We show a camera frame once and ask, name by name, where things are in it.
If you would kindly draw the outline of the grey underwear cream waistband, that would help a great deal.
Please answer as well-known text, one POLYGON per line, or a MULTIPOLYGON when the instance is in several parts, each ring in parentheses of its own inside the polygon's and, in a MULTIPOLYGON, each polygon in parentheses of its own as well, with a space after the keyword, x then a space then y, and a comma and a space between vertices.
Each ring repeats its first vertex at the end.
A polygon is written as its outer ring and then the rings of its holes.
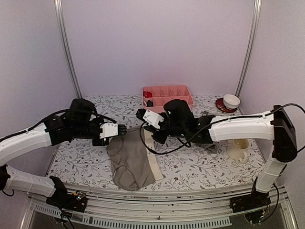
POLYGON ((156 155, 141 142, 154 149, 150 132, 133 127, 123 136, 115 136, 106 150, 110 157, 112 180, 120 189, 137 191, 150 184, 159 183, 163 175, 158 166, 156 155))

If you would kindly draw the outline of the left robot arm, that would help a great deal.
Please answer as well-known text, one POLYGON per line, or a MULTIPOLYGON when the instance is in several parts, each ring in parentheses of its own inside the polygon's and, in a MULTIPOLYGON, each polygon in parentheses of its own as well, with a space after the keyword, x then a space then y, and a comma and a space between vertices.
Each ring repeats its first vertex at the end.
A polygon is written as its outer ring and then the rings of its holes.
POLYGON ((74 139, 90 139, 94 146, 106 146, 120 133, 120 126, 97 112, 85 99, 73 99, 68 109, 56 111, 33 126, 0 139, 0 190, 19 190, 53 199, 60 207, 71 203, 64 183, 54 176, 41 177, 14 169, 7 163, 34 150, 74 139))

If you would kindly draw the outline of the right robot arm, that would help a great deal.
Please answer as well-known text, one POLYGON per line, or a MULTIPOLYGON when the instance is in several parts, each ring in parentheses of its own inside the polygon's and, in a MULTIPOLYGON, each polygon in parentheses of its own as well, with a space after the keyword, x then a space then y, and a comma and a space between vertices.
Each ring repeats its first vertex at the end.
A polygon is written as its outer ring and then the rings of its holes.
POLYGON ((212 144, 224 140, 265 139, 273 142, 273 151, 263 171, 256 178, 254 192, 246 198, 250 208, 264 202, 277 177, 287 163, 298 153, 295 127, 283 106, 275 105, 271 111, 240 116, 207 115, 195 118, 186 101, 171 100, 163 113, 140 109, 137 118, 147 124, 152 138, 164 144, 168 136, 183 137, 186 143, 212 144))

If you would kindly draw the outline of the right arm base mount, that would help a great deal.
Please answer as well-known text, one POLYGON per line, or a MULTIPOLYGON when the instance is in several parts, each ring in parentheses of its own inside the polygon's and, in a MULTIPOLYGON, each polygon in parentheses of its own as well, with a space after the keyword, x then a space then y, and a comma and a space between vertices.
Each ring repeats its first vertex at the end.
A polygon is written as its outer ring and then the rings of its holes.
POLYGON ((266 207, 271 204, 269 193, 257 191, 253 186, 251 193, 230 199, 229 207, 233 213, 248 211, 254 208, 266 207))

